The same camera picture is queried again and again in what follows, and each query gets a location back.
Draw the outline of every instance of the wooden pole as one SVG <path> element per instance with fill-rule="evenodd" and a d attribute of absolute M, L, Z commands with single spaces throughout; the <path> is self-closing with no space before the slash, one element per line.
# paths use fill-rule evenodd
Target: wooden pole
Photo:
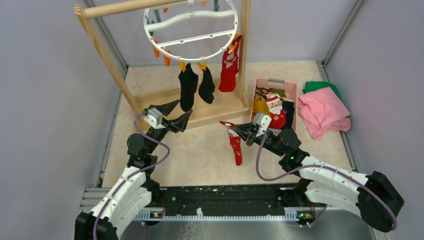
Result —
<path fill-rule="evenodd" d="M 104 17 L 113 14 L 131 12 L 134 10 L 148 9 L 157 6 L 174 4 L 186 0 L 130 0 L 102 6 L 94 6 L 85 10 L 86 19 Z"/>
<path fill-rule="evenodd" d="M 251 14 L 251 0 L 241 0 L 241 35 L 240 56 L 238 58 L 237 94 L 243 99 L 245 91 L 246 53 L 248 51 L 249 18 Z"/>
<path fill-rule="evenodd" d="M 88 37 L 91 39 L 95 49 L 97 50 L 98 54 L 106 65 L 107 69 L 109 69 L 109 72 L 115 80 L 116 84 L 122 91 L 123 96 L 128 101 L 129 106 L 134 111 L 134 115 L 138 115 L 141 112 L 140 106 L 137 103 L 136 98 L 131 94 L 130 90 L 125 84 L 125 81 L 121 76 L 121 73 L 116 63 L 114 62 L 114 58 L 112 57 L 111 51 L 106 46 L 102 36 L 97 31 L 92 21 L 86 17 L 84 7 L 82 5 L 75 5 L 73 7 L 73 11 L 76 17 L 78 18 L 79 22 L 81 23 L 82 27 L 84 28 L 85 32 L 87 33 Z"/>

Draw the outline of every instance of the white arm segment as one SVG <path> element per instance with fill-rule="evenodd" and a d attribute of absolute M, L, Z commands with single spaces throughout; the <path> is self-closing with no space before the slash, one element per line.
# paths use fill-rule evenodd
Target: white arm segment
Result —
<path fill-rule="evenodd" d="M 309 183 L 305 194 L 312 203 L 328 204 L 361 217 L 361 212 L 356 206 L 357 198 L 349 198 L 322 183 L 316 181 Z"/>
<path fill-rule="evenodd" d="M 363 185 L 365 185 L 368 181 L 368 178 L 366 178 L 366 174 L 341 169 L 340 167 L 336 167 L 331 164 L 325 163 L 321 160 L 318 160 L 317 158 L 313 156 L 305 157 L 305 159 L 302 161 L 302 165 L 303 166 L 305 165 L 327 166 L 327 167 L 336 169 L 337 172 L 341 172 L 352 177 L 353 179 L 355 179 L 356 181 L 358 181 L 359 183 Z M 309 167 L 309 168 L 299 170 L 299 173 L 300 173 L 300 177 L 324 184 L 325 186 L 329 187 L 335 192 L 340 192 L 342 195 L 347 196 L 349 199 L 352 199 L 352 200 L 358 199 L 359 186 L 353 183 L 352 181 L 350 181 L 349 179 L 346 179 L 342 177 L 341 175 L 336 174 L 333 171 L 320 168 L 320 167 Z"/>
<path fill-rule="evenodd" d="M 134 166 L 126 167 L 112 189 L 101 202 L 91 209 L 93 216 L 97 217 L 107 200 L 111 199 L 100 219 L 109 218 L 109 222 L 116 228 L 118 238 L 121 238 L 122 233 L 137 214 L 152 201 L 152 193 L 141 187 L 146 181 L 145 172 L 139 172 L 128 179 L 130 174 L 139 170 Z M 124 181 L 123 186 L 112 197 L 112 193 Z"/>

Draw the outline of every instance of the circular sock hanger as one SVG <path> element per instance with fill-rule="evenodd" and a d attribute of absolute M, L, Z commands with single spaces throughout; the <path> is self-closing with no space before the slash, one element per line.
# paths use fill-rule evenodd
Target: circular sock hanger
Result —
<path fill-rule="evenodd" d="M 239 23 L 239 19 L 237 16 L 236 7 L 234 6 L 232 0 L 225 0 L 225 2 L 228 3 L 228 5 L 231 7 L 231 10 L 226 10 L 226 11 L 205 11 L 205 10 L 195 11 L 194 10 L 195 2 L 203 2 L 203 1 L 202 0 L 187 0 L 187 1 L 171 3 L 171 4 L 156 6 L 156 7 L 150 7 L 145 9 L 144 21 L 143 21 L 144 31 L 148 39 L 150 40 L 150 43 L 153 45 L 153 47 L 157 49 L 158 51 L 160 51 L 164 56 L 167 56 L 170 59 L 173 59 L 179 62 L 185 62 L 185 63 L 203 62 L 217 56 L 222 51 L 226 50 L 230 46 L 230 44 L 233 42 L 234 37 L 236 36 L 236 33 L 237 33 L 237 26 Z M 165 9 L 165 8 L 167 9 L 167 8 L 172 8 L 177 6 L 186 6 L 186 5 L 188 5 L 188 12 L 178 14 L 162 22 L 150 23 L 150 24 L 148 23 L 149 11 Z M 220 19 L 220 18 L 228 18 L 232 16 L 234 17 L 234 23 L 229 27 L 230 28 L 229 30 L 225 30 L 225 31 L 214 32 L 214 33 L 199 35 L 194 37 L 187 37 L 187 38 L 182 38 L 182 39 L 172 40 L 167 42 L 157 42 L 152 36 L 150 36 L 150 32 L 166 29 L 178 22 L 181 22 L 187 19 L 193 19 L 193 18 Z M 171 52 L 168 52 L 166 50 L 166 47 L 168 46 L 185 44 L 185 43 L 199 41 L 203 39 L 213 39 L 215 37 L 225 36 L 225 35 L 229 36 L 229 41 L 224 46 L 222 46 L 217 52 L 209 56 L 200 56 L 198 58 L 184 58 L 181 56 L 175 56 Z"/>

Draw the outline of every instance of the gray wall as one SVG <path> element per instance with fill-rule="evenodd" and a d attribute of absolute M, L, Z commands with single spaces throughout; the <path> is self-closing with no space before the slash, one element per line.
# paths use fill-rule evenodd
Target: gray wall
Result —
<path fill-rule="evenodd" d="M 70 239 L 119 89 L 73 13 L 0 2 L 0 239 Z"/>
<path fill-rule="evenodd" d="M 98 0 L 99 5 L 121 0 Z M 233 1 L 240 14 L 241 0 Z M 322 60 L 352 10 L 356 0 L 252 0 L 248 39 L 248 61 Z M 213 10 L 213 0 L 195 9 Z M 220 0 L 221 10 L 229 9 Z M 187 11 L 186 7 L 160 11 L 162 20 Z M 143 27 L 143 10 L 104 17 L 114 40 L 129 65 L 163 65 L 156 58 Z M 156 22 L 153 12 L 150 20 Z M 176 24 L 172 29 L 157 31 L 153 37 L 160 42 L 228 30 L 231 19 L 196 19 Z M 169 49 L 192 58 L 215 53 L 228 41 L 227 36 L 186 43 Z M 219 62 L 217 56 L 210 62 Z"/>
<path fill-rule="evenodd" d="M 396 239 L 422 239 L 424 1 L 368 1 L 329 70 L 351 111 L 361 169 L 383 172 L 405 200 Z"/>

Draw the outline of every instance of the pink cloth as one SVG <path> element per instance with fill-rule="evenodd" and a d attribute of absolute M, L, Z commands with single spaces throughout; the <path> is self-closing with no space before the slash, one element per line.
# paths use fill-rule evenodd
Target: pink cloth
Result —
<path fill-rule="evenodd" d="M 330 87 L 318 89 L 299 96 L 299 116 L 302 117 L 310 136 L 320 140 L 329 130 L 347 132 L 351 113 Z"/>

